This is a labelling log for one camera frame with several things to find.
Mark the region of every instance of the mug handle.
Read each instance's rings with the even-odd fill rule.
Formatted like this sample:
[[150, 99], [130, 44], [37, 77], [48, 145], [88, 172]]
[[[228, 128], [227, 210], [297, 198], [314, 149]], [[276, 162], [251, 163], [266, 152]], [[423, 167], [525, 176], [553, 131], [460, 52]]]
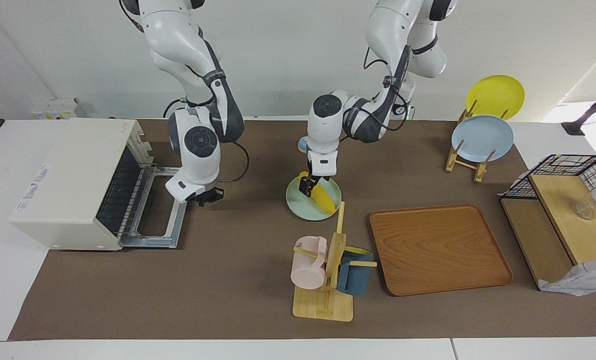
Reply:
[[340, 264], [340, 269], [338, 271], [338, 283], [336, 285], [336, 289], [339, 290], [340, 285], [342, 286], [343, 291], [347, 291], [347, 279], [349, 277], [349, 264]]
[[325, 257], [327, 257], [327, 239], [323, 238], [322, 236], [318, 237], [318, 257], [311, 265], [314, 268], [322, 267], [322, 264], [325, 263]]

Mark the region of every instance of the wooden tray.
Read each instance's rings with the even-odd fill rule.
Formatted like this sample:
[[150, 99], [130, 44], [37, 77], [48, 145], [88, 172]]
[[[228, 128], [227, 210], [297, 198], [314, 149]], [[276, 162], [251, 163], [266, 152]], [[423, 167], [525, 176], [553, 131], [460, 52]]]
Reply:
[[370, 221], [394, 296], [513, 282], [491, 228], [474, 205], [377, 211]]

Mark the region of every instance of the mug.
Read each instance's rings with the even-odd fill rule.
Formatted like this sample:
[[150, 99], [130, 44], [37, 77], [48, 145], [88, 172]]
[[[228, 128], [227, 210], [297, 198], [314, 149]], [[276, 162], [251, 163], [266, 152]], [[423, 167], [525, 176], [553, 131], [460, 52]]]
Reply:
[[291, 281], [296, 287], [305, 290], [315, 290], [325, 283], [325, 269], [323, 267], [327, 257], [327, 239], [322, 236], [305, 236], [296, 242], [298, 248], [318, 254], [316, 259], [293, 253], [291, 266]]
[[372, 262], [373, 253], [363, 248], [345, 246], [338, 272], [337, 291], [351, 296], [363, 296], [367, 292], [371, 268], [350, 266], [351, 261]]

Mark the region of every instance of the table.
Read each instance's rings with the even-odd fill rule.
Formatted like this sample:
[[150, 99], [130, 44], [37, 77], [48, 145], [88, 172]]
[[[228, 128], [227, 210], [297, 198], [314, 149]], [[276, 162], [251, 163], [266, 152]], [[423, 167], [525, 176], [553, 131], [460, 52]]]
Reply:
[[[511, 123], [516, 135], [516, 145], [526, 162], [527, 167], [533, 166], [546, 155], [561, 154], [592, 154], [594, 150], [581, 136], [571, 137], [562, 135], [562, 127], [558, 123]], [[47, 250], [39, 246], [33, 239], [29, 239], [15, 228], [7, 228], [6, 216], [10, 212], [20, 194], [8, 189], [21, 189], [26, 178], [33, 176], [44, 159], [55, 138], [64, 128], [63, 120], [9, 120], [7, 126], [1, 130], [0, 147], [0, 340], [5, 340], [10, 328], [17, 317], [20, 305], [36, 276]], [[453, 359], [450, 355], [442, 357], [435, 350], [451, 346], [455, 347], [456, 355], [460, 359], [490, 359], [490, 358], [544, 358], [552, 355], [559, 359], [579, 359], [583, 357], [596, 358], [596, 337], [557, 339], [415, 339], [394, 340], [364, 340], [362, 349], [373, 349], [371, 344], [381, 344], [393, 351], [394, 355], [412, 355], [418, 359]], [[329, 340], [301, 340], [307, 346], [322, 346], [336, 348], [336, 342]], [[250, 347], [232, 347], [237, 341], [99, 341], [99, 340], [56, 340], [56, 341], [22, 341], [0, 342], [0, 358], [8, 359], [25, 356], [30, 359], [65, 358], [89, 359], [91, 356], [99, 359], [114, 359], [125, 356], [139, 359], [146, 354], [147, 358], [160, 356], [163, 359], [177, 359], [191, 353], [220, 356], [223, 351], [232, 353], [264, 354], [265, 349], [273, 349], [274, 354], [292, 353], [292, 347], [287, 342], [252, 341]], [[362, 351], [355, 351], [349, 359], [366, 358]]]
[[[538, 291], [499, 205], [496, 194], [526, 170], [517, 151], [492, 162], [482, 184], [471, 182], [468, 169], [444, 173], [454, 126], [412, 121], [378, 143], [343, 143], [336, 182], [347, 204], [348, 244], [375, 253], [368, 227], [375, 210], [472, 203], [496, 235], [515, 275], [512, 285], [392, 298], [376, 271], [368, 294], [354, 299], [352, 323], [315, 325], [293, 317], [292, 246], [304, 235], [328, 237], [335, 219], [303, 221], [284, 202], [287, 184], [305, 168], [295, 146], [305, 124], [250, 121], [241, 139], [252, 158], [250, 173], [225, 186], [224, 200], [190, 209], [180, 249], [50, 251], [9, 339], [596, 335], [596, 294]], [[143, 121], [142, 127], [159, 164], [175, 166], [164, 122]], [[240, 173], [239, 150], [225, 145], [222, 153], [223, 176]]]

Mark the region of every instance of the plate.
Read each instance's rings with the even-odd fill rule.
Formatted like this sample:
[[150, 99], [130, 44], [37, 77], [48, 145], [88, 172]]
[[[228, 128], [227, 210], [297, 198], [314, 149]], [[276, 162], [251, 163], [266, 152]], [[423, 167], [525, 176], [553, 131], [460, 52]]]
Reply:
[[[333, 179], [327, 181], [321, 178], [318, 184], [329, 194], [336, 205], [336, 209], [338, 209], [342, 194], [336, 182]], [[300, 192], [300, 176], [294, 178], [287, 186], [286, 200], [289, 209], [294, 214], [308, 221], [320, 221], [332, 215], [322, 210], [311, 198]]]
[[451, 144], [458, 150], [458, 155], [470, 162], [484, 162], [493, 150], [496, 153], [489, 161], [503, 157], [513, 146], [513, 130], [503, 119], [492, 115], [479, 115], [462, 121], [453, 130]]
[[473, 102], [478, 100], [473, 109], [474, 116], [492, 115], [509, 120], [522, 109], [524, 96], [524, 87], [514, 77], [492, 75], [476, 82], [469, 89], [465, 109], [471, 109]]

